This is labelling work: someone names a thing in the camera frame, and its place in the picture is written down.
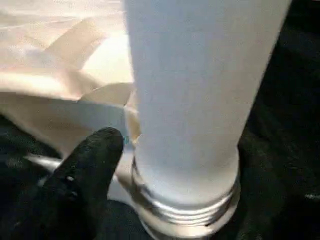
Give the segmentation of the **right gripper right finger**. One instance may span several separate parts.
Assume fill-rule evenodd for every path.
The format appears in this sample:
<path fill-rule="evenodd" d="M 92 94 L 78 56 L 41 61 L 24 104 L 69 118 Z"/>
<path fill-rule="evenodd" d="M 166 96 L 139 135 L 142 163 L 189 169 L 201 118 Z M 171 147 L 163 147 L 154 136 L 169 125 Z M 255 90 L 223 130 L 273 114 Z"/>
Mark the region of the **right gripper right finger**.
<path fill-rule="evenodd" d="M 239 240 L 318 240 L 320 187 L 265 142 L 241 141 Z"/>

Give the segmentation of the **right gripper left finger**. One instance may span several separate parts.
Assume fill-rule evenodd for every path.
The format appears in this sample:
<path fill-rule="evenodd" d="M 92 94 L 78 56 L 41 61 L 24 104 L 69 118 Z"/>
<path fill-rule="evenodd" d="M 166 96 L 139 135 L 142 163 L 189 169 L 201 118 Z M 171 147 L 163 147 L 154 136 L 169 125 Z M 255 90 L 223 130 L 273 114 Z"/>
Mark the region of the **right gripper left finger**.
<path fill-rule="evenodd" d="M 88 136 L 50 175 L 15 195 L 3 210 L 1 239 L 94 239 L 123 147 L 112 127 Z"/>

